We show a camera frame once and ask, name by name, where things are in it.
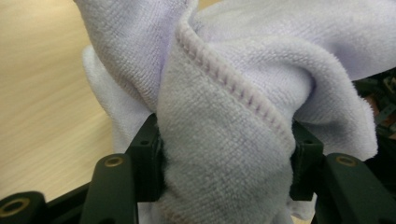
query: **wooden table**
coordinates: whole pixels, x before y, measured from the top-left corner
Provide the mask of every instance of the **wooden table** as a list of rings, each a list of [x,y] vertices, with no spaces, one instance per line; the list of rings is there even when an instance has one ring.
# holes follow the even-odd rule
[[[90,181],[112,152],[82,68],[89,44],[71,0],[0,2],[0,198],[38,190],[50,201]]]

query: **brass grommet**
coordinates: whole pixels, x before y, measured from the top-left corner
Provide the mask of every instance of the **brass grommet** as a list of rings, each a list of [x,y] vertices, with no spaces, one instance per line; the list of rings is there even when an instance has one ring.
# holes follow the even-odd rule
[[[121,157],[111,157],[105,161],[105,166],[114,167],[123,163],[123,159]]]
[[[11,217],[25,209],[30,203],[28,198],[14,199],[0,207],[0,217]]]
[[[343,164],[345,166],[350,166],[350,167],[356,166],[356,164],[357,164],[354,159],[352,159],[350,157],[346,157],[346,156],[337,156],[335,158],[335,160],[340,164]]]

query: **white towel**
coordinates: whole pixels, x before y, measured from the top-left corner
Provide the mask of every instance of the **white towel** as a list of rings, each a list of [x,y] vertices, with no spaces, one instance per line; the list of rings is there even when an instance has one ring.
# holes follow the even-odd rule
[[[140,205],[141,223],[291,223],[293,117],[325,153],[376,153],[351,80],[396,65],[394,1],[227,0],[198,13],[196,1],[77,3],[115,150],[158,116],[167,191]]]

